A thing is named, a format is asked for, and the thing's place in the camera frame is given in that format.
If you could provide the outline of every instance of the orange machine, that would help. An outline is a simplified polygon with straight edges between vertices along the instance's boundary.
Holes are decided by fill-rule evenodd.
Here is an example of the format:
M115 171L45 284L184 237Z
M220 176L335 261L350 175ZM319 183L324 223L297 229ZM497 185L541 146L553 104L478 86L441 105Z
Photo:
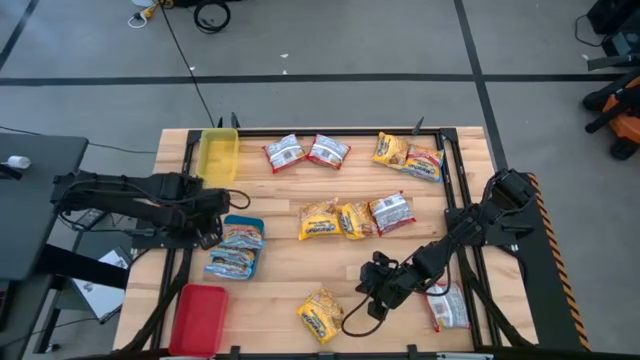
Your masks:
M585 130L592 134L606 124L617 136L611 145L611 155L626 160L640 146L640 69L634 70L603 89L587 95L582 104L587 110L602 114L587 124Z

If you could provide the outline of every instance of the red and white snack bag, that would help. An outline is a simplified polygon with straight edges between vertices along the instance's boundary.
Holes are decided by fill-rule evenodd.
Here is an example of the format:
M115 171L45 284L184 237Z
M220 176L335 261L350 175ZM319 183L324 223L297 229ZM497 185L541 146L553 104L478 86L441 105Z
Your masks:
M307 159L316 164L330 166L336 170L340 170L349 150L351 150L351 146L344 145L330 137L318 134L313 141Z
M287 135L282 140L262 148L267 153L274 174L305 159L304 150L295 134Z
M446 289L447 284L437 283L428 291L432 294L441 294ZM425 295L425 297L433 315L433 326L436 332L440 332L441 329L468 329L471 327L467 316L467 307L464 304L464 295L457 283L451 283L451 289L446 295Z
M369 203L371 215L378 224L378 235L388 233L402 225L415 222L413 212L409 208L407 200L402 196L402 191L384 199L374 200Z

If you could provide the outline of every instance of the yellow plastic container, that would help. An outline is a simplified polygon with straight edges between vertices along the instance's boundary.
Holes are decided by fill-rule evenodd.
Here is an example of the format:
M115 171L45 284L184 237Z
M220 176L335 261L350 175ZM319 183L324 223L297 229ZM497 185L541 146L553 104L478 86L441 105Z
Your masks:
M236 177L240 140L236 129L203 130L196 175L209 187L230 185Z

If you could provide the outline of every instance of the black metal frame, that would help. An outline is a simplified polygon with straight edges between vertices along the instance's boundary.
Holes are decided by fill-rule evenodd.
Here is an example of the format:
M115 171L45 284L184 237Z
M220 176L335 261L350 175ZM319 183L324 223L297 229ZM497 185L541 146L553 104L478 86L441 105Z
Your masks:
M398 136L424 136L430 135L435 137L436 147L438 150L444 150L444 164L443 164L443 186L445 189L445 195L447 199L447 209L445 212L445 219L449 217L450 214L455 213L459 209L456 207L456 199L455 193L453 189L453 184L451 181L452 174L450 173L448 161L451 159L449 155L453 155L454 168L457 173L459 187L461 191L461 196L463 200L463 206L469 205L471 203L471 194L469 191L466 172L463 164L460 144L458 142L458 133L455 128L428 128L428 129L420 129L419 125L416 128L331 128L331 129L312 129L312 128L301 128L301 129L241 129L239 122L236 120L233 122L233 127L238 129L240 137L280 137L286 136L290 133L296 133L300 136L314 136L317 133L321 132L323 135L327 136L377 136L379 132L385 132L387 134L398 135ZM186 141L186 149L183 158L182 165L182 173L188 174L191 169L191 161L193 150L195 145L200 140L202 130L190 130L187 135ZM453 154L448 154L445 142L449 141L451 145L451 150ZM459 251L457 253L459 258L467 257L466 252ZM487 290L487 293L490 295L490 287L489 281L486 271L486 264L484 261L484 256L482 253L482 249L480 247L473 248L473 256L475 260L475 272L478 275L478 279L483 287ZM171 281L171 274L173 271L173 264L175 258L175 250L169 249L167 252L167 259L165 261L165 266L163 270L163 277L161 282L161 290L160 294L164 294L169 286ZM483 343L482 335L479 327L478 320L478 312L475 306L475 299L472 293L472 290L469 286L465 285L466 281L463 276L463 291L465 296L465 302L467 306L467 311L469 315L469 320L471 323L471 337L473 341L473 346L475 350L479 350L482 347L486 346ZM491 345L500 347L502 346L500 331L498 330L497 324L493 320L492 316L487 312L486 313L488 324L489 324L489 333L491 338ZM163 322L158 324L156 331L153 334L151 349L158 349L160 346L160 339L162 335ZM250 355L242 355L242 358L247 359L333 359L335 355L338 355L339 358L350 358L350 359L422 359L422 358L435 358L435 352L417 352L416 347L414 345L408 345L408 351L406 353L340 353L340 354L318 354L318 353L307 353L307 354L250 354ZM239 348L232 347L232 351L230 354L217 354L216 358L220 359L239 359Z

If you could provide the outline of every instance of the black table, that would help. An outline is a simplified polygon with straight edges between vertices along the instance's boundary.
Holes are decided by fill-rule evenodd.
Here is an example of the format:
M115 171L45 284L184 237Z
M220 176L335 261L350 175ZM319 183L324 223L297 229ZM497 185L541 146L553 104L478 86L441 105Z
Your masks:
M32 162L20 180L0 179L0 280L14 284L0 346L33 331L49 289L62 287L58 275L115 286L104 280L116 274L126 285L124 270L46 244L56 221L53 178L77 171L87 145L78 137L0 134L0 162L12 155ZM20 359L28 341L0 349L2 359Z

